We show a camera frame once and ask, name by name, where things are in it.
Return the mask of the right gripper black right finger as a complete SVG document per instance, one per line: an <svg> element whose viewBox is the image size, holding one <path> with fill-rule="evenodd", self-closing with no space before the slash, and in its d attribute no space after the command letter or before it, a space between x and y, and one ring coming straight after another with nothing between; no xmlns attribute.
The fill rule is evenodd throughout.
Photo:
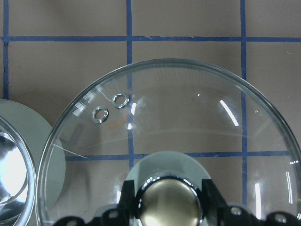
<svg viewBox="0 0 301 226"><path fill-rule="evenodd" d="M261 220L243 207L228 205L210 179L202 180L201 204L203 218L209 226L299 226L301 224L297 217L287 212L272 212Z"/></svg>

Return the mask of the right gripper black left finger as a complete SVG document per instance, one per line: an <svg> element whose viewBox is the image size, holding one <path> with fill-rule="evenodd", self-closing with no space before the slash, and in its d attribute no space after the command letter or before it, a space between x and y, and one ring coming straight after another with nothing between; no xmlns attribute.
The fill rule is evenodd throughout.
<svg viewBox="0 0 301 226"><path fill-rule="evenodd" d="M135 199L135 183L133 180L124 181L121 189L120 200L116 205L100 208L100 213L85 222L76 216L64 217L57 220L55 226L128 226L133 217L133 203Z"/></svg>

